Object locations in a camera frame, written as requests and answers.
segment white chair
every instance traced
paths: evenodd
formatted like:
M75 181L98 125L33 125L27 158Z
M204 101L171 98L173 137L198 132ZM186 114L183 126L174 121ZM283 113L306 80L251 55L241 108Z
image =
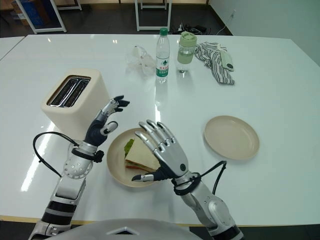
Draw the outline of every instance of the white chair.
M161 28L167 28L170 30L170 19L171 19L171 5L172 0L169 0L169 13L167 26L140 26L139 25L139 14L138 14L138 0L134 0L135 5L135 20L136 20L136 31L140 30L160 30ZM164 0L164 5L143 5L143 0L140 0L140 8L142 9L164 9L167 10L167 0Z

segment bottle cap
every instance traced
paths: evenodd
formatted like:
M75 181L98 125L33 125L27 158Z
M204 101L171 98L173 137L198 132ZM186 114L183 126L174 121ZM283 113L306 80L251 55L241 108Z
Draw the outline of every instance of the bottle cap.
M160 29L160 35L161 35L161 36L167 36L167 35L168 35L168 28L162 27L162 28Z
M197 36L191 32L184 31L181 33L179 44L183 47L194 47L197 45Z

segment water bottle label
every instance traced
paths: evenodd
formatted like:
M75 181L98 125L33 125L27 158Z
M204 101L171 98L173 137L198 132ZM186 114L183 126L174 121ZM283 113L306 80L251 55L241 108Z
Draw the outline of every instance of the water bottle label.
M156 58L155 74L158 77L166 77L169 71L169 58Z

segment empty plate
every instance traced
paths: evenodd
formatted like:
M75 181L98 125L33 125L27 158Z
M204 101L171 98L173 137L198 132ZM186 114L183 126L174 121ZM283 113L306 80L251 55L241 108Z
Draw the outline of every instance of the empty plate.
M125 145L130 139L136 138L135 131L146 131L142 128L132 128L117 136L111 143L106 154L106 163L111 175L120 183L129 187L145 187L153 184L153 181L137 182L131 181L135 175L146 174L146 171L140 169L126 168L125 165Z
M205 126L204 138L218 154L235 160L250 159L259 150L256 131L233 116L216 116Z

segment sandwich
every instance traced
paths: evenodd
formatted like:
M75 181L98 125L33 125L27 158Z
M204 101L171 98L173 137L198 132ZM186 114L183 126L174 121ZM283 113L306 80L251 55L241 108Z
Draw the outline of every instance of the sandwich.
M125 167L140 169L148 173L156 171L160 164L140 139L130 139L124 146Z

